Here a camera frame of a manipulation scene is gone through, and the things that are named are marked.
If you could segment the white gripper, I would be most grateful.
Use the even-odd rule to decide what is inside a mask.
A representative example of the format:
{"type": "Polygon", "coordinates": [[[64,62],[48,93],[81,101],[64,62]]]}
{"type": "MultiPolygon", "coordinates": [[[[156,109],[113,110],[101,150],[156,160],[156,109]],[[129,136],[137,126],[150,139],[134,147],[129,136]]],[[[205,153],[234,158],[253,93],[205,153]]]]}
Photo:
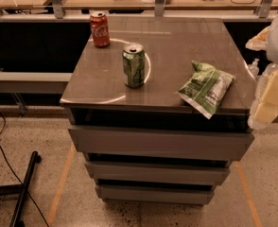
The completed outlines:
{"type": "MultiPolygon", "coordinates": [[[[265,27],[249,39],[246,48],[266,50],[269,61],[278,64],[278,15],[270,27],[265,27]]],[[[266,70],[257,81],[255,100],[250,109],[248,124],[253,130],[264,129],[278,116],[278,67],[266,70]]]]}

